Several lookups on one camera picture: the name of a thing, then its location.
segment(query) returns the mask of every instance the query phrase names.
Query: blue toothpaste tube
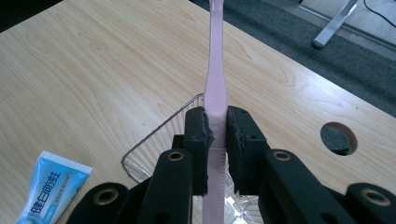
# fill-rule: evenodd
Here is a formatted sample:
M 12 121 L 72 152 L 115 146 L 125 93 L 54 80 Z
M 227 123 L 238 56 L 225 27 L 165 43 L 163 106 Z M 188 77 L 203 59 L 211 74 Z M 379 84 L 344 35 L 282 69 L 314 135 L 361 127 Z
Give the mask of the blue toothpaste tube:
M 27 204 L 18 224 L 55 223 L 92 168 L 43 151 L 35 165 Z

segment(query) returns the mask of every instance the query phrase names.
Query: black cable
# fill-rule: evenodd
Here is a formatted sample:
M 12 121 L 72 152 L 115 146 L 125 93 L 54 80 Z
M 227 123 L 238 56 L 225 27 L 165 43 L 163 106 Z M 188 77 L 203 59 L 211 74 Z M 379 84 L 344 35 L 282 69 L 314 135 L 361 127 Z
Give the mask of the black cable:
M 363 3 L 364 3 L 364 5 L 367 7 L 366 0 L 363 0 Z M 387 22 L 389 22 L 390 25 L 392 25 L 394 28 L 396 28 L 396 25 L 395 25 L 393 22 L 391 22 L 390 20 L 388 20 L 388 18 L 386 18 L 386 17 L 383 16 L 382 14 L 380 14 L 380 13 L 378 13 L 378 12 L 376 12 L 376 11 L 370 9 L 369 7 L 367 7 L 367 9 L 369 9 L 369 10 L 372 11 L 372 12 L 374 12 L 376 15 L 382 17 L 384 20 L 386 20 Z

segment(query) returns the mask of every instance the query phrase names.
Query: toothbrush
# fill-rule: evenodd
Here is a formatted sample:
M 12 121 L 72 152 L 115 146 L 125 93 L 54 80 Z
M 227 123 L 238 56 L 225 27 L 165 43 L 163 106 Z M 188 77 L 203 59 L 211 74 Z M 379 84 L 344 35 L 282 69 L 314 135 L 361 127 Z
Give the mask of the toothbrush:
M 224 190 L 226 169 L 227 90 L 223 71 L 223 3 L 209 0 L 210 45 L 209 66 L 204 92 L 204 109 L 215 140 L 207 159 L 208 193 L 203 198 L 203 223 L 224 223 Z

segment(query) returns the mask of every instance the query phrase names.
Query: wooden tabletop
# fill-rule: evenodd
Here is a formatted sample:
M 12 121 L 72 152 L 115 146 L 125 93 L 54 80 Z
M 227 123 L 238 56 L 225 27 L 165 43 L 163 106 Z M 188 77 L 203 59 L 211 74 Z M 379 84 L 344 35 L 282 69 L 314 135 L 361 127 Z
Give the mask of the wooden tabletop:
M 121 157 L 205 87 L 209 14 L 176 0 L 68 0 L 0 34 L 0 218 L 14 223 L 42 150 L 93 168 L 60 218 L 108 181 L 135 185 Z M 224 24 L 230 105 L 273 148 L 294 152 L 327 187 L 374 183 L 396 193 L 396 119 Z M 358 148 L 330 152 L 327 122 Z

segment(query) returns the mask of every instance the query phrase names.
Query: metal leg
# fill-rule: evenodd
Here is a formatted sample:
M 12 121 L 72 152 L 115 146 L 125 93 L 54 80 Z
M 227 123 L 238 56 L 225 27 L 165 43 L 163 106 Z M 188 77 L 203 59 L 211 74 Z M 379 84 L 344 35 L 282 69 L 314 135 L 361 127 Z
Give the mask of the metal leg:
M 358 0 L 349 0 L 341 10 L 332 18 L 327 26 L 312 41 L 312 46 L 316 49 L 323 49 L 335 32 L 341 27 L 347 17 L 355 10 Z

